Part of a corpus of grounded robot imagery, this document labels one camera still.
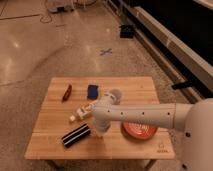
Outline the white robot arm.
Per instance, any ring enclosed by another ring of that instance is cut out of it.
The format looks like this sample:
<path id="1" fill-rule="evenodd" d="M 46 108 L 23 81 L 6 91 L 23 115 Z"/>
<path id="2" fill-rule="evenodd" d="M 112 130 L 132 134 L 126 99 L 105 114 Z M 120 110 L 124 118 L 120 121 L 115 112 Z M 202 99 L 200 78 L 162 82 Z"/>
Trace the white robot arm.
<path id="1" fill-rule="evenodd" d="M 183 132 L 181 171 L 213 171 L 213 98 L 195 104 L 116 105 L 105 94 L 92 108 L 95 128 L 104 134 L 111 121 L 146 124 Z"/>

